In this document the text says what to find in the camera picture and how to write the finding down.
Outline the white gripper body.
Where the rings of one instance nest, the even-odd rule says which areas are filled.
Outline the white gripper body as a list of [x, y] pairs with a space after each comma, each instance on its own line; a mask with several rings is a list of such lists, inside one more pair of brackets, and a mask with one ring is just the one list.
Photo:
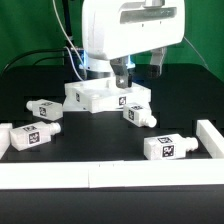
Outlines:
[[111, 60], [180, 43], [184, 0], [84, 0], [82, 37], [87, 55]]

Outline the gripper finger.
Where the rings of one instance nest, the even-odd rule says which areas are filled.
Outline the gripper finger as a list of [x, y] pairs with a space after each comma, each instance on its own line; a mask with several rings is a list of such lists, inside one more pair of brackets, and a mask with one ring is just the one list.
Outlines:
[[118, 88], [129, 88], [131, 86], [131, 76], [127, 68], [128, 57], [112, 59], [110, 65], [116, 76], [116, 86]]
[[162, 74], [163, 62], [165, 60], [167, 48], [157, 48], [151, 51], [151, 59], [149, 64], [150, 76], [157, 78]]

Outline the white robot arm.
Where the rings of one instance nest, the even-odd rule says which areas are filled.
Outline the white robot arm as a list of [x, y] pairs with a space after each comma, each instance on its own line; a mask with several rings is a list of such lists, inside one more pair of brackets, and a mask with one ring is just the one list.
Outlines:
[[116, 86], [127, 88], [131, 55], [150, 51], [150, 75], [158, 77], [167, 47], [184, 32], [184, 0], [84, 0], [84, 67], [97, 77], [114, 75]]

